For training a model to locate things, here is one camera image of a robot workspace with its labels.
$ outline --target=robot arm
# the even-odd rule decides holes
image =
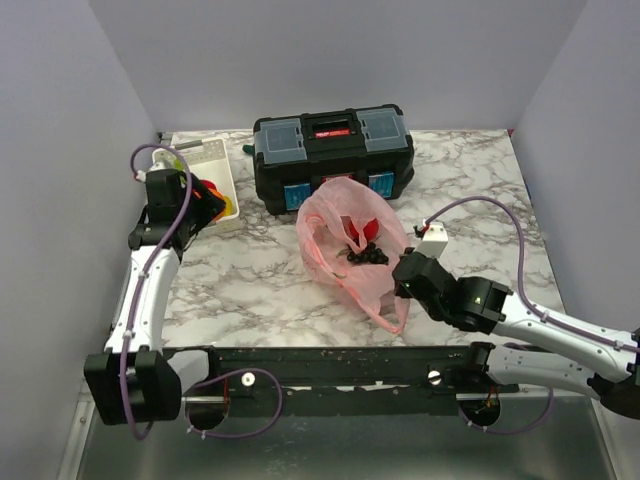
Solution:
[[[496,383],[571,390],[600,399],[620,415],[640,418],[638,360],[632,351],[638,346],[635,334],[536,305],[544,312],[540,317],[504,285],[482,277],[455,279],[437,258],[446,242],[444,228],[435,225],[415,250],[405,252],[393,272],[396,295],[418,300],[433,320],[459,330],[493,333],[539,347],[539,351],[492,350],[486,367]],[[558,323],[567,327],[560,328]]]
[[[185,191],[186,175],[191,176],[190,192]],[[147,206],[129,236],[130,275],[121,310],[104,352],[88,356],[84,366],[89,388],[108,425],[126,423],[125,401],[136,421],[173,420],[180,411],[182,394],[209,375],[206,352],[180,352],[167,360],[161,335],[169,289],[188,242],[224,211],[225,202],[195,175],[173,168],[147,172],[145,188]],[[190,196],[188,208],[173,226],[185,195]],[[173,233],[162,244],[172,227]],[[132,311],[135,315],[129,326]],[[126,362],[126,399],[120,383],[121,360]]]

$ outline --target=black toolbox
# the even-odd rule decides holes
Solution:
[[[297,210],[336,176],[388,199],[413,178],[413,139],[397,105],[261,118],[253,137],[256,191],[272,215]]]

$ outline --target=white wall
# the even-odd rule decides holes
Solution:
[[[640,2],[590,0],[513,137],[567,311],[640,327]],[[624,423],[637,458],[640,422]]]
[[[0,3],[0,478],[54,478],[106,338],[153,128],[84,0]]]
[[[395,102],[410,126],[515,126],[585,0],[89,0],[154,124]]]

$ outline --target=pink plastic bag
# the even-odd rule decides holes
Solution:
[[[389,257],[389,264],[354,265],[340,253],[347,246],[356,253],[366,247],[362,232],[373,219],[380,225],[375,243]],[[347,233],[349,221],[359,232],[360,247]],[[391,333],[404,330],[409,300],[393,294],[391,272],[409,246],[409,239],[395,212],[380,195],[346,177],[329,180],[302,204],[296,229],[302,261],[314,280],[344,288],[385,330]],[[391,304],[395,306],[396,325],[380,314],[382,307]]]

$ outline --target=screw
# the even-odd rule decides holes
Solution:
[[[244,385],[245,387],[250,387],[254,383],[256,383],[256,376],[251,372],[247,372],[244,375],[242,375],[241,382],[242,382],[242,385]]]
[[[431,370],[427,374],[427,379],[429,380],[429,383],[435,387],[437,385],[440,385],[440,383],[442,382],[442,375],[437,370]]]

